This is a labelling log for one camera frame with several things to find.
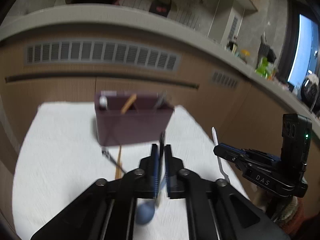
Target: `purple box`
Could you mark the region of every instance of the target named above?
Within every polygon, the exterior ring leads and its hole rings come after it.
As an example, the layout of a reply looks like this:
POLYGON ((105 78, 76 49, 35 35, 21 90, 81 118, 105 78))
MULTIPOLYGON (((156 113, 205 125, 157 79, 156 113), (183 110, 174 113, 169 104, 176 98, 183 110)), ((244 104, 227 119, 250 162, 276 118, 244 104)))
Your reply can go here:
POLYGON ((125 114, 120 114, 124 103, 133 92, 102 91, 95 95, 98 140, 101 146, 116 146, 158 140, 165 131, 173 106, 167 102, 153 109, 157 94, 136 93, 137 100, 125 114), (101 109, 99 98, 105 95, 108 109, 101 109))

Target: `screw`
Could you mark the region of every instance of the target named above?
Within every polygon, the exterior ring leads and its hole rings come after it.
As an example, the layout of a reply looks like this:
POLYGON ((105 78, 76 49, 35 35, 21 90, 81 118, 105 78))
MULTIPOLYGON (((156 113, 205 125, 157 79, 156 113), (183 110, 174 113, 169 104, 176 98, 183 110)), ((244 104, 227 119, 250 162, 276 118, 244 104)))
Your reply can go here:
POLYGON ((144 170, 143 169, 135 169, 134 174, 137 176, 141 176, 144 174, 144 170))
POLYGON ((224 187, 228 185, 228 182, 226 182, 224 179, 217 179, 216 183, 218 184, 219 187, 224 187))
POLYGON ((98 180, 96 181, 96 185, 97 185, 97 186, 104 186, 104 185, 106 185, 106 183, 107 183, 107 180, 106 180, 106 179, 98 179, 98 180))
POLYGON ((181 169, 179 171, 179 174, 182 175, 182 176, 186 176, 190 173, 190 171, 188 171, 187 169, 181 169))

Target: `white table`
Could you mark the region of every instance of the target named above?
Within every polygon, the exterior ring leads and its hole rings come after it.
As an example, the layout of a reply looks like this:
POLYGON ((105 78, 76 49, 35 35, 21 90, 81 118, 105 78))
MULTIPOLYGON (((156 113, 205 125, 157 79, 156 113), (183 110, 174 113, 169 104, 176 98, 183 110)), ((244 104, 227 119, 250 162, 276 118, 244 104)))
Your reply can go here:
MULTIPOLYGON (((151 143, 123 146, 123 168, 137 168, 140 159, 149 156, 151 143)), ((222 178, 211 139, 181 106, 170 119, 165 143, 172 145, 173 155, 181 158, 186 168, 202 178, 222 178)), ((118 147, 109 150, 117 159, 118 147)), ((231 184, 246 196, 224 160, 223 167, 231 184)), ((23 142, 14 175, 12 213, 17 234, 22 240, 30 239, 98 178, 114 180, 115 167, 101 155, 93 103, 41 105, 23 142)), ((148 225, 135 227, 134 239, 188 239, 185 201, 167 199, 165 190, 162 194, 155 217, 148 225)))

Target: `gray wall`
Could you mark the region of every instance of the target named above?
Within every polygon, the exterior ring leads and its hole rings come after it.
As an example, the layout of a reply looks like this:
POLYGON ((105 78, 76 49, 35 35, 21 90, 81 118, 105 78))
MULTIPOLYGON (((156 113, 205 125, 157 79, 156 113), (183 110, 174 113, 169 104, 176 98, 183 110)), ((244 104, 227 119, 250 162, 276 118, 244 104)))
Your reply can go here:
POLYGON ((281 55, 287 26, 287 0, 261 0, 258 12, 245 11, 238 34, 240 49, 250 52, 248 64, 256 67, 261 35, 266 33, 267 44, 275 51, 277 60, 281 55))

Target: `kitchen countertop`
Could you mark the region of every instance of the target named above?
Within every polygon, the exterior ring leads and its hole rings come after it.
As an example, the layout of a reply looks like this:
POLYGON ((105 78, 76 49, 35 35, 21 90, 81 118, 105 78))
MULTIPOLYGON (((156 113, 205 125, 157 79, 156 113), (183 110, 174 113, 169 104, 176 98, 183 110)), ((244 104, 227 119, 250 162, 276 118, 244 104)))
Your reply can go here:
POLYGON ((0 41, 38 27, 70 24, 99 23, 137 28, 167 36, 177 41, 196 47, 235 68, 253 82, 272 93, 298 114, 312 120, 312 130, 320 138, 320 122, 309 110, 290 92, 283 90, 275 82, 265 80, 254 72, 254 68, 235 57, 230 51, 206 36, 191 30, 181 24, 150 14, 145 11, 113 5, 66 5, 56 6, 30 13, 23 17, 12 19, 0 27, 0 41))

